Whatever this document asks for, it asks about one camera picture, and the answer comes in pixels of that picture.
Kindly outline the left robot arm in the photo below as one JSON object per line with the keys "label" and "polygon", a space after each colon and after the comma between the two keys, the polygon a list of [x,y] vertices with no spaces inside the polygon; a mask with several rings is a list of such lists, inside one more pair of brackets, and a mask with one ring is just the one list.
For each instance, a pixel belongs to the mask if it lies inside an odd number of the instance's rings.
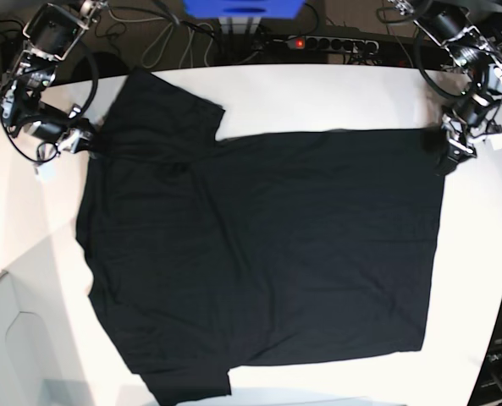
{"label": "left robot arm", "polygon": [[[377,19],[387,27],[417,27],[412,62],[428,86],[449,102],[442,107],[444,145],[436,167],[440,176],[477,157],[476,144],[502,136],[496,120],[502,108],[502,52],[470,21],[477,7],[502,13],[502,5],[492,1],[393,1],[376,10]],[[446,91],[427,73],[422,61],[426,37],[470,78],[461,93]]]}

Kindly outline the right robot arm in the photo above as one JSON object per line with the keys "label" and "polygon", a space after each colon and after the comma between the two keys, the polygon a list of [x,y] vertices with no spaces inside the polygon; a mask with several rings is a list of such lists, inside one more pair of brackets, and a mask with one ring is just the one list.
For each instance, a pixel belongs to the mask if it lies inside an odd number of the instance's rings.
{"label": "right robot arm", "polygon": [[[68,8],[46,3],[22,30],[20,53],[0,82],[0,125],[12,147],[37,166],[63,151],[91,149],[95,129],[85,113],[97,94],[100,74],[82,38],[107,7],[106,1],[79,1]],[[65,112],[43,102],[41,95],[76,47],[89,64],[91,89],[82,105]]]}

